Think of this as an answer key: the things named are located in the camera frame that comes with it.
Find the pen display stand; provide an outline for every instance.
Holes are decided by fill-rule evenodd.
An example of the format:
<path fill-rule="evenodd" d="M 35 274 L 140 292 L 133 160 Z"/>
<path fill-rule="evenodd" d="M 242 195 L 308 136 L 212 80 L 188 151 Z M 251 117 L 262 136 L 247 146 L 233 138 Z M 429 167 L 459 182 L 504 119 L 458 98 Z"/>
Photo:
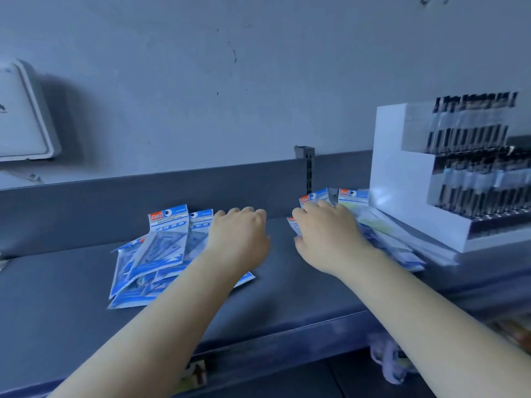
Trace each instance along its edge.
<path fill-rule="evenodd" d="M 517 93 L 378 107 L 369 203 L 467 252 L 531 239 L 529 139 Z"/>

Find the forearm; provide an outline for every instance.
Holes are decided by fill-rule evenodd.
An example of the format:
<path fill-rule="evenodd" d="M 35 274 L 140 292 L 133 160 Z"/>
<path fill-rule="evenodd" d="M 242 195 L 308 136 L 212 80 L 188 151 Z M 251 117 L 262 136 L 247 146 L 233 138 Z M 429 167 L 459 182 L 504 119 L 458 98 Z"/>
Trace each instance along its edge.
<path fill-rule="evenodd" d="M 50 395 L 166 397 L 239 279 L 204 252 Z"/>
<path fill-rule="evenodd" d="M 439 398 L 527 396 L 531 359 L 371 250 L 339 277 L 400 344 Z"/>

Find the left hand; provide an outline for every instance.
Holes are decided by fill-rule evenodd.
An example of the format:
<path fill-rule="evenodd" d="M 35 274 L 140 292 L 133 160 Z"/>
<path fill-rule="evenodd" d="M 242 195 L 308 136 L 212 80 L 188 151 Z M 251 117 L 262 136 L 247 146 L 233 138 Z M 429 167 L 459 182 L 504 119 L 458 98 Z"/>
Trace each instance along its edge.
<path fill-rule="evenodd" d="M 266 212 L 253 207 L 218 211 L 210 225 L 204 252 L 238 275 L 257 267 L 269 253 Z"/>

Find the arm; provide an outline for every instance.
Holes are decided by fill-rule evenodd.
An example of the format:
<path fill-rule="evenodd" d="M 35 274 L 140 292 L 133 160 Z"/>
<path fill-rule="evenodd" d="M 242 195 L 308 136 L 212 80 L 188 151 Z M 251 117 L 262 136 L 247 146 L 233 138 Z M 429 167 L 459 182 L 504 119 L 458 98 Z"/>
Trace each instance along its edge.
<path fill-rule="evenodd" d="M 437 397 L 529 396 L 531 357 L 372 247 L 344 206 L 306 203 L 293 217 L 302 258 L 363 301 Z"/>
<path fill-rule="evenodd" d="M 50 398 L 170 396 L 229 292 L 265 259 L 265 226 L 263 210 L 216 213 L 205 251 Z"/>

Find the white wall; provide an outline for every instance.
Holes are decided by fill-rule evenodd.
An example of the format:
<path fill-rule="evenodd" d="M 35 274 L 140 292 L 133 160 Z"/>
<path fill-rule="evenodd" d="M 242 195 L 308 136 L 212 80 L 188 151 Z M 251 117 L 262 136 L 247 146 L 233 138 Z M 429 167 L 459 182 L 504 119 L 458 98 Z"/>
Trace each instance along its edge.
<path fill-rule="evenodd" d="M 39 72 L 65 147 L 6 167 L 52 183 L 366 150 L 377 106 L 525 91 L 531 1 L 444 1 L 0 0 L 0 57 Z"/>

